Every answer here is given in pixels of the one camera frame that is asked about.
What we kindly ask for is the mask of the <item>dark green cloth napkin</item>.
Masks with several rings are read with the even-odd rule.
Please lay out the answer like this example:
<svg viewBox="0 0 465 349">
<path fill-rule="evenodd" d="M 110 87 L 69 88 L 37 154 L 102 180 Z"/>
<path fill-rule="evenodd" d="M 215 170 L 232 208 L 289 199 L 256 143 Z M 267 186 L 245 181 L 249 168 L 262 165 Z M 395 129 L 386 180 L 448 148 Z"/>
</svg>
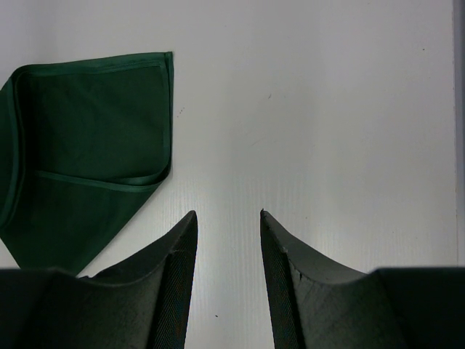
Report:
<svg viewBox="0 0 465 349">
<path fill-rule="evenodd" d="M 1 88 L 1 241 L 80 273 L 171 169 L 171 52 L 17 68 Z"/>
</svg>

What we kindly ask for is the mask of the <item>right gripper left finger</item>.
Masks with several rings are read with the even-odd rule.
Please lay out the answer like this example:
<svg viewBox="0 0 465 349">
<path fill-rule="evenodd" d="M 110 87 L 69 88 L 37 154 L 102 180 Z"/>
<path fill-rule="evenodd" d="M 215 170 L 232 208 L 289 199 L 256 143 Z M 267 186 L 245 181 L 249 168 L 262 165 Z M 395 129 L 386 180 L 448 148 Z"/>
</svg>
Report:
<svg viewBox="0 0 465 349">
<path fill-rule="evenodd" d="M 3 348 L 183 348 L 198 244 L 188 212 L 168 233 L 92 277 L 1 271 Z"/>
</svg>

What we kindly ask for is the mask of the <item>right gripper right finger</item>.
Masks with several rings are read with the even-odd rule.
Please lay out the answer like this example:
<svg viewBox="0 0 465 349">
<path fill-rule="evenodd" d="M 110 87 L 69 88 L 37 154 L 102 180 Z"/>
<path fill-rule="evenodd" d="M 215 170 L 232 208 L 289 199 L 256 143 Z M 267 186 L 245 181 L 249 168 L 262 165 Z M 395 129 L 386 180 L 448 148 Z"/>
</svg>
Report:
<svg viewBox="0 0 465 349">
<path fill-rule="evenodd" d="M 462 348 L 464 269 L 361 273 L 260 214 L 262 259 L 277 348 Z"/>
</svg>

